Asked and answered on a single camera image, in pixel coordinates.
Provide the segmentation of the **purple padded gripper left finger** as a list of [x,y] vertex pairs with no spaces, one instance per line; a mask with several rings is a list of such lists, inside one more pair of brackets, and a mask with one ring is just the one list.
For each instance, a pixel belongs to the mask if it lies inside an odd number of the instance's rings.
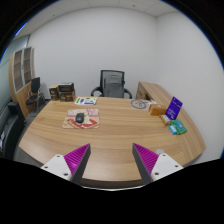
[[89,144],[86,144],[66,155],[56,154],[42,166],[42,169],[65,180],[79,184],[90,154],[91,147]]

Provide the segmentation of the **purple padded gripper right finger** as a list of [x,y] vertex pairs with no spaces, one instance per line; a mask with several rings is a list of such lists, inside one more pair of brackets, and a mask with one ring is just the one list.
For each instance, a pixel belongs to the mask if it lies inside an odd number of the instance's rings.
[[182,166],[165,152],[157,154],[134,143],[132,153],[144,185],[182,169]]

